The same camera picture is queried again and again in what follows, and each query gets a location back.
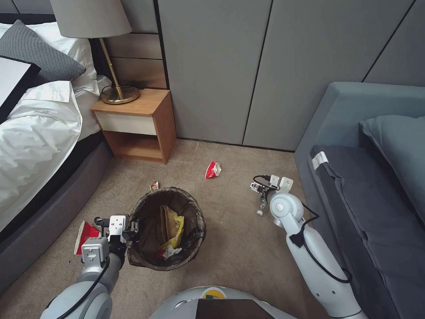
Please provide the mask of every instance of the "nightstand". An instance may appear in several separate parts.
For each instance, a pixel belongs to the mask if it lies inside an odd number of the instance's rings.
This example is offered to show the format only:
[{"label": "nightstand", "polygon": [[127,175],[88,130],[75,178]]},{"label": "nightstand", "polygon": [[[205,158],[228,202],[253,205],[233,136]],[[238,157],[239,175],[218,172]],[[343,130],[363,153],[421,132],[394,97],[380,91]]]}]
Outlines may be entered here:
[{"label": "nightstand", "polygon": [[93,111],[117,158],[167,163],[176,142],[169,90],[143,89],[130,103],[95,103]]}]

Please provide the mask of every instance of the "black cable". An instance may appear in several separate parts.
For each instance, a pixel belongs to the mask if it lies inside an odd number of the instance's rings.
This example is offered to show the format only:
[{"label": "black cable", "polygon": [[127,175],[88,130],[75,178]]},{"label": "black cable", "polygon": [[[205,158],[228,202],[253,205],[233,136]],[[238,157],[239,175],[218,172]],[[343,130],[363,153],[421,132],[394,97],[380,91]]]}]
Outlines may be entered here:
[{"label": "black cable", "polygon": [[256,175],[256,176],[254,176],[253,180],[254,180],[254,182],[260,184],[261,186],[270,188],[272,190],[275,190],[276,191],[278,189],[278,187],[273,186],[271,184],[266,185],[266,184],[260,183],[258,180],[256,180],[256,178],[258,178],[258,177],[261,177],[261,178],[265,179],[266,181],[270,181],[270,176],[269,175]]},{"label": "black cable", "polygon": [[80,300],[78,300],[71,308],[69,308],[67,312],[65,312],[63,315],[58,317],[58,319],[66,318],[67,316],[69,316],[75,309],[77,309],[83,303],[83,301],[90,295],[90,293],[93,291],[93,289],[99,283],[103,274],[105,274],[106,270],[108,269],[108,266],[109,266],[109,256],[106,257],[106,264],[105,264],[105,267],[103,268],[102,272],[100,273],[98,278],[94,281],[94,283],[90,286],[90,288],[87,290],[87,292],[80,298]]},{"label": "black cable", "polygon": [[320,268],[322,268],[322,270],[325,272],[325,273],[327,273],[329,276],[331,276],[333,279],[335,279],[336,281],[339,281],[339,282],[341,282],[341,283],[343,283],[343,284],[349,284],[351,281],[352,281],[352,279],[353,279],[353,275],[351,274],[351,272],[349,272],[347,269],[345,269],[345,268],[342,268],[341,267],[341,269],[342,269],[342,271],[347,275],[347,279],[341,279],[341,278],[338,278],[337,276],[335,276],[334,274],[332,274],[329,270],[327,270],[325,267],[324,267],[324,265],[322,265],[317,259],[316,259],[316,257],[313,255],[313,253],[310,251],[310,248],[308,247],[308,245],[307,245],[307,243],[305,242],[305,237],[304,237],[304,228],[305,228],[305,226],[307,225],[307,223],[309,223],[309,222],[311,222],[311,221],[313,221],[313,220],[315,220],[315,219],[318,219],[319,218],[319,215],[318,214],[316,214],[315,212],[313,212],[311,209],[309,209],[309,207],[307,207],[307,205],[305,205],[303,202],[301,202],[301,204],[310,212],[310,213],[312,213],[313,215],[314,215],[314,217],[311,217],[310,219],[308,219],[307,221],[305,221],[303,224],[302,224],[302,226],[301,226],[301,231],[298,233],[298,234],[301,234],[301,236],[302,236],[302,243],[304,244],[304,246],[305,246],[305,249],[307,250],[307,252],[309,253],[309,255],[310,255],[310,257],[314,260],[314,262],[320,267]]},{"label": "black cable", "polygon": [[[256,182],[256,183],[258,183],[258,184],[260,184],[261,186],[264,186],[264,187],[266,187],[266,188],[269,188],[267,191],[266,191],[266,198],[267,198],[267,194],[271,191],[271,190],[277,190],[278,188],[277,187],[275,187],[275,186],[273,186],[273,185],[265,185],[265,184],[263,184],[263,183],[260,183],[259,181],[257,181],[256,180],[256,178],[259,178],[259,177],[261,177],[261,178],[263,178],[263,179],[265,179],[266,181],[270,181],[270,176],[269,175],[256,175],[256,176],[254,176],[254,178],[253,178],[253,180],[254,180],[254,182]],[[347,270],[347,269],[345,269],[345,268],[342,268],[341,267],[341,269],[342,269],[342,271],[345,273],[345,274],[347,274],[347,279],[341,279],[341,278],[338,278],[337,276],[335,276],[334,274],[332,274],[329,270],[327,270],[326,268],[325,268],[325,266],[324,265],[322,265],[318,260],[317,260],[317,258],[313,255],[313,253],[310,251],[310,248],[307,246],[307,243],[305,242],[305,237],[304,237],[304,228],[305,228],[305,226],[309,223],[309,222],[312,222],[313,220],[315,220],[315,219],[318,219],[320,216],[318,215],[318,214],[316,214],[315,212],[313,212],[307,205],[305,205],[303,202],[301,202],[301,204],[310,212],[310,213],[312,213],[314,216],[313,217],[311,217],[311,218],[309,218],[308,220],[306,220],[303,224],[302,224],[302,226],[301,226],[301,230],[300,230],[300,232],[299,233],[297,233],[297,234],[294,234],[294,235],[291,235],[290,236],[290,239],[291,239],[291,241],[295,244],[295,245],[297,245],[298,247],[302,247],[303,245],[305,246],[305,249],[307,250],[307,252],[309,253],[309,255],[310,255],[310,257],[314,260],[314,262],[325,272],[325,273],[327,273],[329,276],[331,276],[333,279],[335,279],[336,281],[339,281],[339,282],[341,282],[341,283],[343,283],[343,284],[348,284],[348,283],[350,283],[351,281],[352,281],[352,279],[353,279],[353,275]]]}]

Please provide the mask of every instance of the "gray robot arm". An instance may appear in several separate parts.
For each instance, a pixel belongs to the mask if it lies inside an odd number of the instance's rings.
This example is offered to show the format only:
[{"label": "gray robot arm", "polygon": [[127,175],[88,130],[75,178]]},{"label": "gray robot arm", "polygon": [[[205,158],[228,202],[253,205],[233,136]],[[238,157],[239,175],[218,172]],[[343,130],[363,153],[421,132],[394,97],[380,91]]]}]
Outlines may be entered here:
[{"label": "gray robot arm", "polygon": [[108,222],[108,238],[89,238],[82,245],[84,268],[77,282],[50,302],[41,315],[42,319],[110,317],[110,294],[124,263],[126,240],[137,233],[138,227],[134,223],[129,225],[127,215],[111,216]]}]

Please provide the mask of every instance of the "carpet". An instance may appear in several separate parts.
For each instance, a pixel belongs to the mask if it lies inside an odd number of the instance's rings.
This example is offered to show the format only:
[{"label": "carpet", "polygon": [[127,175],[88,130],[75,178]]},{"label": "carpet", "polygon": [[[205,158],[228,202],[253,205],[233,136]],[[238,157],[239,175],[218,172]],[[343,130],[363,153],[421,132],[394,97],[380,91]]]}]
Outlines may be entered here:
[{"label": "carpet", "polygon": [[[211,160],[222,172],[204,179]],[[167,165],[114,159],[85,207],[54,244],[0,296],[0,319],[39,318],[45,306],[75,283],[82,264],[73,255],[83,220],[130,213],[149,185],[189,192],[203,211],[207,236],[197,257],[177,270],[156,272],[124,264],[112,292],[111,318],[148,318],[172,294],[200,285],[251,293],[297,318],[328,318],[310,294],[288,247],[286,233],[267,211],[256,215],[254,175],[294,180],[291,193],[304,201],[293,153],[177,140]]]}]

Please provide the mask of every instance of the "gray wall panel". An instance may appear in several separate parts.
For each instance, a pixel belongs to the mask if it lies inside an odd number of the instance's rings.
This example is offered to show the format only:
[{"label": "gray wall panel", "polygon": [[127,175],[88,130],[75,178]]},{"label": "gray wall panel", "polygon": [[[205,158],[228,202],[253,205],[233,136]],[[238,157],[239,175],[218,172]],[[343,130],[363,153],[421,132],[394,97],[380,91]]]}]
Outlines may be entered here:
[{"label": "gray wall panel", "polygon": [[159,35],[130,33],[105,40],[110,56],[162,59]]},{"label": "gray wall panel", "polygon": [[133,32],[158,32],[153,0],[121,0]]},{"label": "gray wall panel", "polygon": [[244,145],[295,150],[326,87],[363,79],[411,0],[276,0]]},{"label": "gray wall panel", "polygon": [[425,86],[425,0],[417,0],[365,82]]},{"label": "gray wall panel", "polygon": [[162,60],[111,59],[120,84],[132,82],[140,87],[167,88]]},{"label": "gray wall panel", "polygon": [[178,136],[242,143],[270,1],[158,3]]},{"label": "gray wall panel", "polygon": [[53,14],[50,0],[13,0],[20,13]]},{"label": "gray wall panel", "polygon": [[0,1],[0,13],[18,13],[12,0],[1,0]]}]

